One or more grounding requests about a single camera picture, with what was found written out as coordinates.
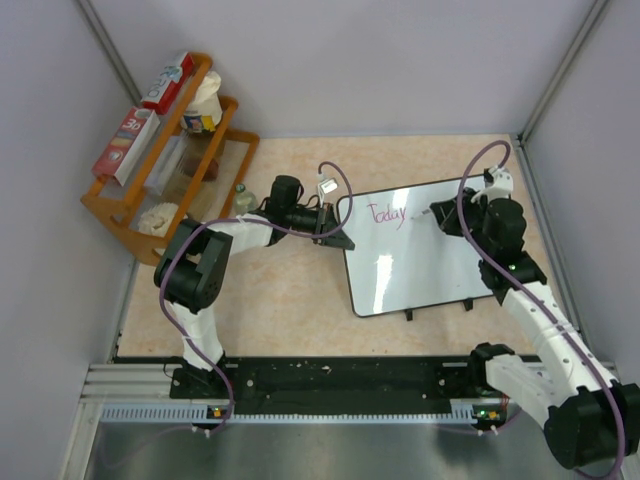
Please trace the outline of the white whiteboard black frame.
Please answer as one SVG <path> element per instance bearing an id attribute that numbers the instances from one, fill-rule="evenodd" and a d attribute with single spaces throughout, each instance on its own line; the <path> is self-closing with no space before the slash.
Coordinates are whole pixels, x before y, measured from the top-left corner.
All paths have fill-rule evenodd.
<path id="1" fill-rule="evenodd" d="M 354 313 L 370 317 L 489 297 L 479 255 L 462 237 L 444 234 L 433 215 L 411 221 L 432 202 L 452 199 L 460 181 L 404 186 L 340 198 L 339 219 L 355 243 L 345 265 Z"/>

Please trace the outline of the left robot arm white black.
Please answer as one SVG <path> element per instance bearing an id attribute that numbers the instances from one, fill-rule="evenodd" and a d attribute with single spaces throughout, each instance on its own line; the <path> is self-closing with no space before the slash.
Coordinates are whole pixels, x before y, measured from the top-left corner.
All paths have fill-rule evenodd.
<path id="1" fill-rule="evenodd" d="M 196 368 L 192 384 L 205 396 L 216 396 L 226 387 L 227 374 L 218 366 L 224 348 L 218 338 L 214 302 L 219 296 L 229 259 L 248 250 L 276 245 L 288 236 L 346 251 L 355 243 L 344 232 L 343 220 L 326 196 L 338 188 L 333 178 L 322 178 L 316 203 L 302 204 L 302 184 L 279 175 L 270 195 L 254 210 L 233 218 L 200 223 L 180 222 L 154 272 L 160 306 L 183 340 L 183 358 Z"/>

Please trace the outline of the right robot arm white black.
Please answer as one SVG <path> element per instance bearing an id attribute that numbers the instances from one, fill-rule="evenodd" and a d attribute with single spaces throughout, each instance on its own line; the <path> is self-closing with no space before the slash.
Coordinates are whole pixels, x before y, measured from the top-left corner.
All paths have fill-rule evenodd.
<path id="1" fill-rule="evenodd" d="M 639 387 L 623 385 L 564 316 L 546 276 L 524 249 L 527 222 L 510 197 L 488 200 L 466 188 L 434 202 L 439 229 L 479 253 L 481 279 L 529 337 L 547 374 L 534 373 L 505 345 L 482 343 L 470 354 L 466 380 L 476 394 L 498 390 L 542 429 L 556 461 L 581 473 L 610 460 L 614 479 L 639 445 Z"/>

